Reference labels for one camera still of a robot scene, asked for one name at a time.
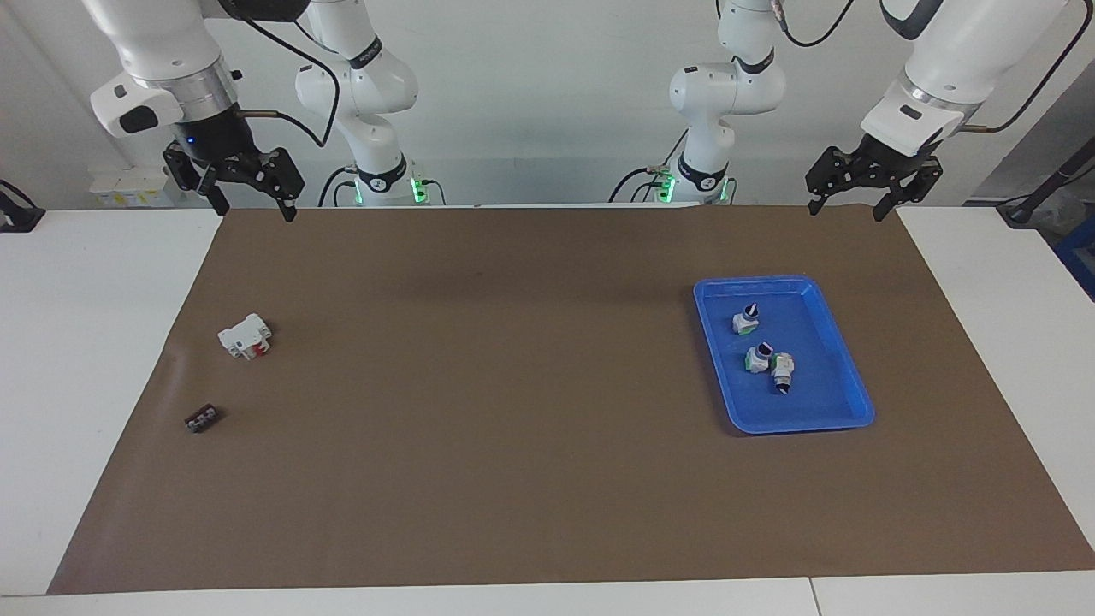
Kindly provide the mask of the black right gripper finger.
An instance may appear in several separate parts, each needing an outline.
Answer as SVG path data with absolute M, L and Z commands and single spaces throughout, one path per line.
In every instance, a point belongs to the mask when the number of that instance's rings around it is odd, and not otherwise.
M 181 191 L 195 193 L 206 199 L 217 216 L 226 216 L 230 204 L 218 186 L 214 165 L 196 163 L 180 144 L 168 144 L 162 152 L 165 170 Z
M 249 187 L 277 204 L 286 223 L 293 222 L 298 213 L 296 202 L 304 191 L 306 181 L 286 148 L 246 153 L 239 156 L 237 167 Z

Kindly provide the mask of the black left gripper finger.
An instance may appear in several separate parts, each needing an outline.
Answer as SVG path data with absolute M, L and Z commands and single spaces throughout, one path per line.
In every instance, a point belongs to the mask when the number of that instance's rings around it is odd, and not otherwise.
M 906 204 L 922 204 L 927 194 L 943 175 L 938 156 L 917 156 L 911 163 L 901 163 L 888 171 L 887 191 L 873 207 L 873 220 L 881 222 L 896 207 Z
M 851 191 L 858 187 L 861 171 L 858 151 L 841 151 L 828 147 L 806 173 L 806 187 L 811 199 L 807 204 L 810 216 L 818 216 L 826 201 L 832 196 Z

